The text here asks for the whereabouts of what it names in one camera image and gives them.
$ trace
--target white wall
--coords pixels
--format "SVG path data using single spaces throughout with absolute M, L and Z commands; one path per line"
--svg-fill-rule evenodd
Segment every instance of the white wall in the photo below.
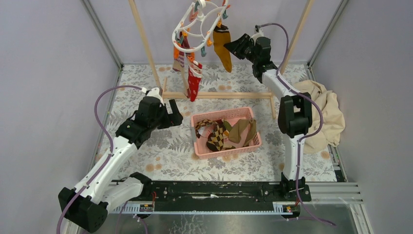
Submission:
M 413 228 L 413 1 L 349 1 L 315 62 L 338 94 L 339 150 L 376 234 Z
M 212 0 L 222 4 L 222 0 Z M 172 63 L 171 35 L 192 0 L 135 0 L 148 36 L 153 59 L 157 63 Z M 223 24 L 229 27 L 231 39 L 244 33 L 252 35 L 256 24 L 278 22 L 294 34 L 307 0 L 230 0 L 229 17 Z M 315 0 L 291 61 L 308 61 L 316 49 L 328 23 L 341 0 Z M 147 57 L 127 0 L 91 0 L 106 33 L 124 63 L 147 63 Z M 285 35 L 275 26 L 267 27 L 265 35 L 272 39 L 272 59 L 280 62 L 285 50 Z M 199 61 L 219 61 L 212 47 Z
M 91 162 L 94 102 L 117 68 L 79 0 L 1 0 L 0 35 L 0 230 L 51 234 L 58 193 Z

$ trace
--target hanging sock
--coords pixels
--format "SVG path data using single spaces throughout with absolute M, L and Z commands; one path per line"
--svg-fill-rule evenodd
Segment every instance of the hanging sock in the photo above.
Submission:
M 177 41 L 177 43 L 180 47 L 182 47 L 184 49 L 189 48 L 188 39 L 186 37 L 184 37 L 182 32 L 179 33 L 179 38 L 175 37 L 175 39 L 176 39 L 176 41 Z M 174 62 L 173 62 L 172 69 L 175 72 L 182 72 L 184 70 L 184 66 L 185 66 L 184 52 L 179 51 L 174 46 L 173 57 L 174 57 Z
M 221 24 L 221 27 L 216 26 L 213 32 L 214 37 L 214 51 L 220 58 L 222 65 L 227 72 L 232 71 L 231 55 L 229 51 L 224 48 L 224 44 L 231 42 L 231 35 L 228 27 Z
M 188 67 L 188 84 L 190 100 L 195 101 L 199 91 L 199 83 L 202 79 L 202 64 L 192 60 Z

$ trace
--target mustard yellow sock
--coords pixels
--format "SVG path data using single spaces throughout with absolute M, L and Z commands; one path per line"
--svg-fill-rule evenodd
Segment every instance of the mustard yellow sock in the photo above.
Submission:
M 216 26 L 212 34 L 214 38 L 214 51 L 220 58 L 222 65 L 227 72 L 232 71 L 231 55 L 224 44 L 231 42 L 231 34 L 229 34 L 228 27 L 221 24 L 221 27 Z

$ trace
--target red sock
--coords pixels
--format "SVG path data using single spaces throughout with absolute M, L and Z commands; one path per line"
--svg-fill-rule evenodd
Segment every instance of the red sock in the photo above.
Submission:
M 195 101 L 198 95 L 199 83 L 202 79 L 202 64 L 197 61 L 193 61 L 189 64 L 188 68 L 188 84 L 190 90 L 190 99 Z

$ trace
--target brown sock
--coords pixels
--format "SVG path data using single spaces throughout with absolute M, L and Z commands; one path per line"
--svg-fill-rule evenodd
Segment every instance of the brown sock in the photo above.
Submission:
M 255 135 L 257 134 L 257 121 L 255 119 L 240 119 L 232 129 L 229 131 L 229 140 L 235 143 L 240 143 L 241 141 L 241 134 L 245 130 L 245 128 L 250 126 L 249 131 L 246 135 L 245 142 L 243 147 L 248 146 L 250 141 L 254 139 Z
M 231 42 L 231 35 L 228 27 L 221 24 L 221 27 L 216 26 L 213 32 L 214 37 L 214 51 L 220 57 L 222 65 L 227 72 L 232 71 L 231 55 L 229 51 L 224 48 L 224 44 Z

